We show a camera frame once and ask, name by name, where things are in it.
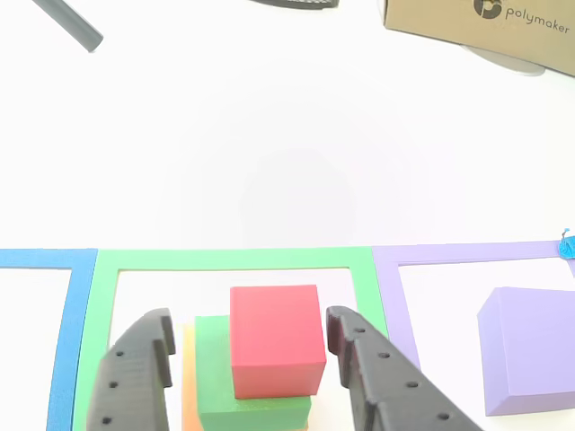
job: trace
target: white background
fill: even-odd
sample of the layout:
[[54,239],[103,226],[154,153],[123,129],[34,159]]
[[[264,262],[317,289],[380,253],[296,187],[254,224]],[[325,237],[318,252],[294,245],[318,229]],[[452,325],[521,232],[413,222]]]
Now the white background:
[[375,0],[70,0],[87,54],[0,4],[6,247],[549,240],[575,82],[387,31]]
[[[146,312],[168,307],[172,313],[176,354],[170,356],[173,387],[165,390],[170,429],[181,430],[181,376],[184,325],[195,316],[229,315],[229,289],[233,286],[317,285],[327,348],[325,310],[345,305],[356,310],[348,269],[284,271],[206,271],[120,273],[111,324],[111,345]],[[353,429],[349,391],[340,384],[338,359],[328,353],[317,396],[312,398],[310,431]]]
[[575,410],[486,418],[477,312],[495,287],[575,290],[561,259],[400,269],[421,371],[484,431],[571,431]]
[[0,268],[2,429],[46,429],[66,269]]

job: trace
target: white table surface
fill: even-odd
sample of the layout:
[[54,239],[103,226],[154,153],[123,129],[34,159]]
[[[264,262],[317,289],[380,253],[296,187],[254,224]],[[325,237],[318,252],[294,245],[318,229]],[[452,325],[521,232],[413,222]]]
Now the white table surface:
[[87,54],[0,5],[5,247],[549,240],[575,80],[387,31],[375,0],[75,0]]

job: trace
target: stacked blocks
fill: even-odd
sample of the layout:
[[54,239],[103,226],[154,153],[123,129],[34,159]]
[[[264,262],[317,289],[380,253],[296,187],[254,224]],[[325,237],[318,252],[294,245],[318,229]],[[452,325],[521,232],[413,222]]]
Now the stacked blocks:
[[204,431],[283,431],[306,427],[309,397],[237,400],[228,316],[196,318],[198,415]]
[[500,287],[478,319],[487,416],[575,408],[575,292]]
[[316,286],[234,287],[230,322],[237,399],[317,393],[326,358]]

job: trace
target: polymaker logo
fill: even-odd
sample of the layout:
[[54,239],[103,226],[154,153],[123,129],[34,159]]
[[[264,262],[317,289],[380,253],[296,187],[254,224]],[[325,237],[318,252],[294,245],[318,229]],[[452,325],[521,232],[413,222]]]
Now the polymaker logo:
[[[485,3],[491,3],[491,9],[483,8]],[[497,18],[501,13],[501,4],[498,0],[473,0],[473,7],[475,7],[477,14],[486,20]]]

